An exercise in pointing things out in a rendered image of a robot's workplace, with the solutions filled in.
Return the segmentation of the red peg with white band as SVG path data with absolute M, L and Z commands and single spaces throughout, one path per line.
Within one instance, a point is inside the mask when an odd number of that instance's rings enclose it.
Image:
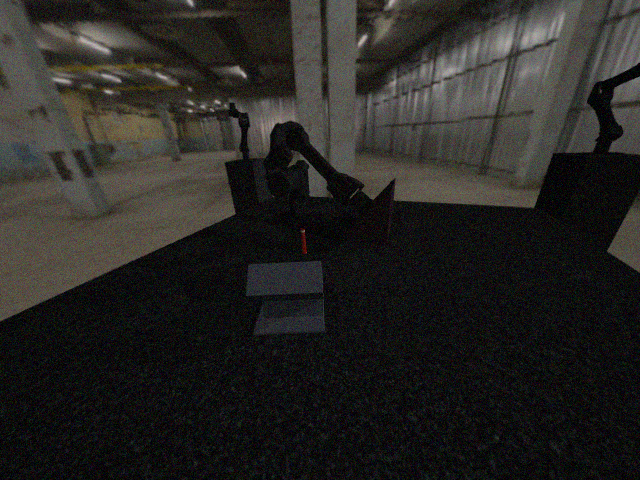
M 307 254 L 305 228 L 300 228 L 302 254 Z

